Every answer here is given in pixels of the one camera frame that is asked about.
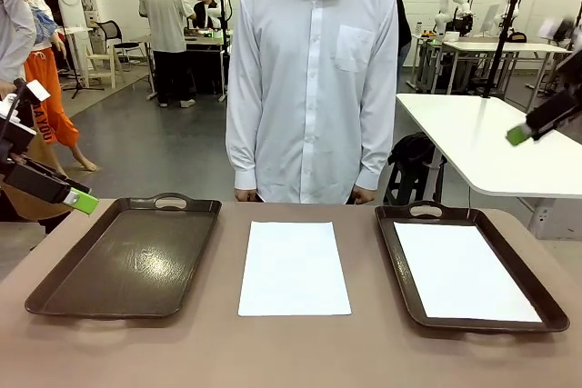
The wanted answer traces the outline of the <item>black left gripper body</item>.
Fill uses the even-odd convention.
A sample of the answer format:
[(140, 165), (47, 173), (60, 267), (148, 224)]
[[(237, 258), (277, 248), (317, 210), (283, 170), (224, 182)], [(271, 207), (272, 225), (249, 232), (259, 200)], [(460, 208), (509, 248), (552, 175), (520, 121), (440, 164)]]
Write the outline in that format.
[(23, 154), (36, 130), (12, 121), (0, 120), (0, 168), (8, 165), (11, 154)]

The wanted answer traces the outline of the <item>white A4 paper sheet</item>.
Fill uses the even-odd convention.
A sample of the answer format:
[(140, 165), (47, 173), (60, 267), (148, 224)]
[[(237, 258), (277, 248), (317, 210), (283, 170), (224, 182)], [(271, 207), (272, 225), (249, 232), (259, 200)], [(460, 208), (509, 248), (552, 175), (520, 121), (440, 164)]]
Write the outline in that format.
[(474, 225), (394, 223), (394, 227), (428, 317), (541, 321)]

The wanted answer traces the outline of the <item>white A4 paper stack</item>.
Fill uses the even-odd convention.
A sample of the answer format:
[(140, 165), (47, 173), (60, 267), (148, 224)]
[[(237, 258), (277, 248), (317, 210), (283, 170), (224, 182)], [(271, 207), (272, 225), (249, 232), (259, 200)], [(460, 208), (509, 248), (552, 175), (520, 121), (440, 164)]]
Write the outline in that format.
[(251, 223), (240, 316), (351, 313), (332, 223)]

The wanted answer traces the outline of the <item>person's right forearm white sleeve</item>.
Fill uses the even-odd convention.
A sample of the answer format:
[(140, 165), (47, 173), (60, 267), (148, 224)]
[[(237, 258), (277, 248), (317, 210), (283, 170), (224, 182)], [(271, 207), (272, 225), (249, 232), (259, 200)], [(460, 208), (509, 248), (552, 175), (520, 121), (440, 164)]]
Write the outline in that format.
[(226, 114), (226, 151), (235, 171), (237, 192), (252, 192), (256, 183), (256, 138), (261, 118), (260, 105), (231, 96)]

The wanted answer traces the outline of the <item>person's left forearm white sleeve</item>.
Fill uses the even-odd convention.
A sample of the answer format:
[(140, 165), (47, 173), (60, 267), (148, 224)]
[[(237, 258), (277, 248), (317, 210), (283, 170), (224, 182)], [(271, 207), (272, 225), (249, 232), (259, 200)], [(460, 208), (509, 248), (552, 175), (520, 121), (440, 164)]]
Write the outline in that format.
[(359, 188), (375, 191), (390, 153), (395, 123), (395, 98), (369, 100), (360, 115), (362, 154)]

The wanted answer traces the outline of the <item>brown plastic serving tray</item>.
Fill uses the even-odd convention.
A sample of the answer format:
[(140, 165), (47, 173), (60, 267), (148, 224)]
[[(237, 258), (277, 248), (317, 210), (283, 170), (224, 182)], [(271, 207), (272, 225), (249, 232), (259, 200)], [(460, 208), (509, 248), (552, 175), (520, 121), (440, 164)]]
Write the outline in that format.
[(165, 193), (119, 198), (25, 300), (35, 315), (166, 319), (183, 307), (222, 204)]
[[(558, 333), (569, 327), (570, 321), (554, 297), (483, 212), (471, 208), (449, 208), (429, 201), (408, 206), (378, 206), (375, 212), (403, 301), (416, 323), (435, 329), (471, 333)], [(525, 323), (428, 317), (394, 223), (474, 225), (532, 303), (541, 321)]]

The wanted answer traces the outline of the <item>long white background table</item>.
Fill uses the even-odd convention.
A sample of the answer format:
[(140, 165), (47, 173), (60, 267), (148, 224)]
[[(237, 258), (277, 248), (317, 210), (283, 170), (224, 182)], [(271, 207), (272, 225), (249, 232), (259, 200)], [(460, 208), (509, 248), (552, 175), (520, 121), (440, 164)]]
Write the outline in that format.
[(451, 70), (451, 75), (449, 78), (449, 82), (447, 85), (447, 95), (452, 94), (453, 83), (456, 75), (457, 70), (457, 63), (460, 59), (461, 53), (476, 53), (476, 54), (486, 54), (494, 55), (494, 63), (491, 65), (490, 73), (492, 75), (496, 75), (497, 70), (497, 61), (501, 59), (503, 54), (512, 54), (513, 55), (513, 62), (516, 63), (517, 61), (523, 62), (534, 62), (534, 59), (529, 58), (520, 58), (519, 55), (521, 53), (533, 53), (536, 58), (538, 58), (537, 54), (542, 54), (543, 57), (541, 58), (541, 66), (537, 72), (537, 79), (534, 85), (529, 86), (532, 90), (531, 96), (528, 101), (527, 109), (530, 110), (533, 107), (533, 103), (537, 99), (538, 92), (540, 90), (541, 82), (543, 79), (544, 74), (546, 73), (547, 66), (550, 61), (554, 60), (556, 55), (570, 55), (572, 53), (571, 50), (567, 50), (562, 47), (558, 47), (555, 45), (549, 44), (541, 44), (541, 43), (504, 43), (499, 40), (497, 43), (495, 42), (468, 42), (468, 41), (456, 41), (456, 42), (443, 42), (441, 44), (441, 49), (439, 52), (439, 56), (437, 59), (437, 64), (441, 64), (441, 58), (445, 51), (452, 51), (454, 53), (453, 58), (453, 65)]

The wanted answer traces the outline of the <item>black floor tripod stand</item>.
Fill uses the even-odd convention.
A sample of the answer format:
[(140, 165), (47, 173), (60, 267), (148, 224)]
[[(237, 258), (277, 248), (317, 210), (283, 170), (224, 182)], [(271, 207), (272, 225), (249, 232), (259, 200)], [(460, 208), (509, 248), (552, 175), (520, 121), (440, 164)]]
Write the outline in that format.
[(71, 98), (76, 99), (77, 95), (81, 91), (104, 91), (103, 87), (93, 87), (84, 84), (83, 79), (81, 77), (80, 68), (78, 67), (78, 61), (74, 49), (70, 50), (69, 54), (65, 57), (65, 60), (67, 61), (67, 65), (69, 68), (68, 77), (72, 77), (73, 81), (71, 83), (61, 86), (63, 92), (72, 91), (73, 94)]

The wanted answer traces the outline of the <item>black backpack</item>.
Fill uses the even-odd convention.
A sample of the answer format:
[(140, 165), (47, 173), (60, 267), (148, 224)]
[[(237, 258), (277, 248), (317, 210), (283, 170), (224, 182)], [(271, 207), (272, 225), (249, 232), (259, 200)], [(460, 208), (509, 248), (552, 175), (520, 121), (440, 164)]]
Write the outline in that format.
[(405, 167), (427, 166), (432, 162), (435, 150), (435, 145), (425, 133), (410, 134), (396, 143), (387, 163), (402, 164)]

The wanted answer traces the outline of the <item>black stool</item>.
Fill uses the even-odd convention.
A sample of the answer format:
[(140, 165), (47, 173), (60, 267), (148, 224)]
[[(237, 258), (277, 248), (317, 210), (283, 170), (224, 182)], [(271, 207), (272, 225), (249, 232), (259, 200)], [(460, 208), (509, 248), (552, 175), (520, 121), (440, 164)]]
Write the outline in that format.
[(384, 195), (384, 204), (408, 205), (423, 200), (429, 167), (427, 163), (403, 163), (392, 166)]

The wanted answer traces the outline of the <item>black office chair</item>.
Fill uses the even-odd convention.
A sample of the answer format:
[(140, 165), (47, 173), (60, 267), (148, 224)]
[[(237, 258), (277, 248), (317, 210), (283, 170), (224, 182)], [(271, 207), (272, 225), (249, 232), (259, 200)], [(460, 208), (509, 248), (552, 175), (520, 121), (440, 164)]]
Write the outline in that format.
[(125, 41), (121, 28), (114, 20), (96, 22), (95, 24), (103, 33), (105, 46), (113, 46), (115, 53), (121, 55), (123, 63), (132, 64), (129, 54), (135, 50), (140, 50), (139, 43)]

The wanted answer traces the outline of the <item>person in black jacket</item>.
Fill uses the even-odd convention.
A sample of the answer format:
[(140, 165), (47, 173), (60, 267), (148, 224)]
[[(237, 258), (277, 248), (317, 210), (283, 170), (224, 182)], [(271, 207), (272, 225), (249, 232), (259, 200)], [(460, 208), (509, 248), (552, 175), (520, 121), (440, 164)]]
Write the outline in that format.
[(398, 53), (397, 53), (397, 75), (396, 87), (400, 86), (402, 69), (404, 62), (412, 44), (412, 33), (406, 18), (406, 9), (403, 0), (396, 0), (398, 14)]

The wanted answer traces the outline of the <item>background work desk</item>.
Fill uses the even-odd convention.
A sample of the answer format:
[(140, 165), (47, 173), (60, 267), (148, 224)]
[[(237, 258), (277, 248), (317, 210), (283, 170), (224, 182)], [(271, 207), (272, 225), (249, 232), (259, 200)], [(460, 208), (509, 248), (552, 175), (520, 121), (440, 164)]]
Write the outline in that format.
[(209, 35), (186, 37), (186, 61), (192, 85), (201, 95), (213, 95), (219, 103), (227, 97), (228, 45)]

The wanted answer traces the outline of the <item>person in white shirt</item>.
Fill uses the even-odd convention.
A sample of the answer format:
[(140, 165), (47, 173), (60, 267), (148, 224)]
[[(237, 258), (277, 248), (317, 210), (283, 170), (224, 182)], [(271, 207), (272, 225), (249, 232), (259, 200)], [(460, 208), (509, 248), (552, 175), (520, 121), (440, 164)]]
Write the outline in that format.
[(364, 103), (396, 100), (396, 0), (239, 0), (228, 97), (260, 105), (265, 203), (355, 204)]

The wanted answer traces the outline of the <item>seated person in black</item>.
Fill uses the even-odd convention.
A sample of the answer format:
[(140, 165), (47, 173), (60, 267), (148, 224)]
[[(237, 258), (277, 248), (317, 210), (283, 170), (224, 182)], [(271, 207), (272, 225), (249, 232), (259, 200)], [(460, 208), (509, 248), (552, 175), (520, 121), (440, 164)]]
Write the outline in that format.
[(194, 6), (196, 18), (193, 20), (193, 26), (201, 29), (220, 28), (220, 10), (215, 0), (197, 0)]

